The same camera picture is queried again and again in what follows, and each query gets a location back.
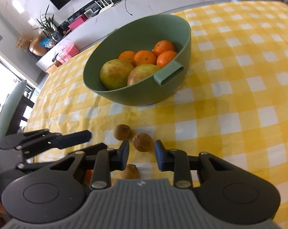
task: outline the round black disc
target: round black disc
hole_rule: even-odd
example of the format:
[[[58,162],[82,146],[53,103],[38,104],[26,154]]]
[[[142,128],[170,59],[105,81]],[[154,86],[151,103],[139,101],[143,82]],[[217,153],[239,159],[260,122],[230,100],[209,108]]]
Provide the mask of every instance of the round black disc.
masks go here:
[[[273,219],[280,205],[272,184],[239,171],[218,172],[198,188],[197,199],[214,217],[241,225]]]
[[[27,223],[49,223],[68,217],[82,206],[85,191],[72,175],[53,170],[36,172],[15,180],[4,190],[3,206],[11,217]]]

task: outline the tangerine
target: tangerine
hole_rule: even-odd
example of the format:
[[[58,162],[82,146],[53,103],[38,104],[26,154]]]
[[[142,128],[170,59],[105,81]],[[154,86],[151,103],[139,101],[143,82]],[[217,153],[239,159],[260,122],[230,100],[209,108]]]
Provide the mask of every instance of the tangerine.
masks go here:
[[[161,53],[157,58],[157,66],[163,68],[169,62],[171,62],[175,58],[175,56],[177,56],[177,54],[178,53],[176,53],[175,51],[166,51],[164,53]]]
[[[135,55],[134,51],[124,51],[119,55],[118,59],[125,60],[125,61],[133,64],[134,55]]]
[[[157,64],[157,57],[153,52],[147,50],[138,51],[133,57],[134,65]]]
[[[154,47],[154,54],[158,57],[161,53],[166,51],[174,51],[175,46],[168,40],[161,40]]]

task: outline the table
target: table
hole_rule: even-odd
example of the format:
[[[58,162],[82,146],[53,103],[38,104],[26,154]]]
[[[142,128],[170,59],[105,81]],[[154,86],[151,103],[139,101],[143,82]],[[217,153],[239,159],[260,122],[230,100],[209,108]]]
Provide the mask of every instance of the table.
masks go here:
[[[244,1],[176,13],[192,28],[188,74],[166,100],[146,107],[113,103],[90,91],[82,72],[93,46],[47,79],[26,130],[62,134],[90,130],[90,143],[52,149],[36,161],[57,160],[70,151],[104,142],[118,148],[112,130],[128,124],[188,155],[209,151],[273,183],[281,194],[275,222],[288,228],[288,7]],[[173,179],[158,171],[153,153],[132,145],[128,162],[141,177]],[[119,178],[119,172],[112,178]],[[196,172],[192,173],[198,185]]]

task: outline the vase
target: vase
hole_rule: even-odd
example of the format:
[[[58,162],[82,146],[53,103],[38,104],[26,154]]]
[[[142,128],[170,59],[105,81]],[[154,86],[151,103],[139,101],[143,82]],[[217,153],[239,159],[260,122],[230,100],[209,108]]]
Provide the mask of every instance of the vase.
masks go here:
[[[43,40],[43,37],[41,35],[37,36],[33,39],[33,41],[29,45],[29,50],[37,56],[43,56],[48,51],[47,48],[40,45],[40,42],[42,40]]]

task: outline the white countertop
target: white countertop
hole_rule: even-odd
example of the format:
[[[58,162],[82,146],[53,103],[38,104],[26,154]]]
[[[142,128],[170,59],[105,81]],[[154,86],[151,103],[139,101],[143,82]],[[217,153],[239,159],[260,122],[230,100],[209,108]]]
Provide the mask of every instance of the white countertop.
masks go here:
[[[139,18],[218,1],[228,0],[126,0],[126,8],[128,12],[132,14],[130,15],[125,9],[125,1],[123,0],[112,8],[86,20],[48,51],[36,65],[43,71],[46,71],[51,65],[53,57],[62,49],[62,46],[68,42],[72,42],[81,50],[105,37],[113,30]]]

